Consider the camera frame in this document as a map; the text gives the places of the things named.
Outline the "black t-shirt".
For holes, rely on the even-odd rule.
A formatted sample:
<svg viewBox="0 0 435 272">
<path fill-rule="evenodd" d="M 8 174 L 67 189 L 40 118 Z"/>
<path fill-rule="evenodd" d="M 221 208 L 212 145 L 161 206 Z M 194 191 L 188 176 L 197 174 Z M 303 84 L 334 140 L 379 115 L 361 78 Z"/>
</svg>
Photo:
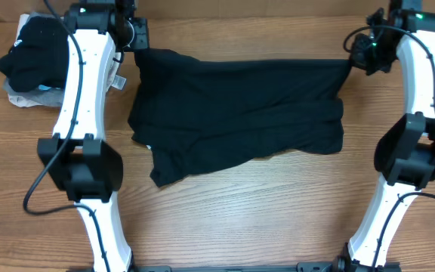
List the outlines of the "black t-shirt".
<svg viewBox="0 0 435 272">
<path fill-rule="evenodd" d="M 135 55 L 140 85 L 128 124 L 150 148 L 154 183 L 286 150 L 341 151 L 344 59 L 210 62 L 168 49 Z"/>
</svg>

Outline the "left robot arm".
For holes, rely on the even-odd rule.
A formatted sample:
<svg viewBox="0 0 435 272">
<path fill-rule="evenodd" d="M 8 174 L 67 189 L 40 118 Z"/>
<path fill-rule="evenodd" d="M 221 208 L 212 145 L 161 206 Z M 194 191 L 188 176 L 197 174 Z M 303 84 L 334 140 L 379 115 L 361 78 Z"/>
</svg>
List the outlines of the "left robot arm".
<svg viewBox="0 0 435 272">
<path fill-rule="evenodd" d="M 92 271 L 133 271 L 118 191 L 121 156 L 106 142 L 104 106 L 126 52 L 149 47 L 147 20 L 136 1 L 79 1 L 59 23 L 68 34 L 69 62 L 63 104 L 50 138 L 38 141 L 44 169 L 80 214 L 94 255 Z"/>
</svg>

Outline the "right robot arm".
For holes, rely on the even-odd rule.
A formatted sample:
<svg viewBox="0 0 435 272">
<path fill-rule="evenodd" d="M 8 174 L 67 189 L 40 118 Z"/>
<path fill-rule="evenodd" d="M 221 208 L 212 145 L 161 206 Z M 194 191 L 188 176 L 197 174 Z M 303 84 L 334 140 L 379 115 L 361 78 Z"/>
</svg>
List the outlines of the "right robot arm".
<svg viewBox="0 0 435 272">
<path fill-rule="evenodd" d="M 323 271 L 398 271 L 386 260 L 392 239 L 412 202 L 435 180 L 435 13 L 420 1 L 392 0 L 366 19 L 366 29 L 344 42 L 354 67 L 367 75 L 390 72 L 400 62 L 404 114 L 380 139 L 375 193 L 355 234 Z"/>
</svg>

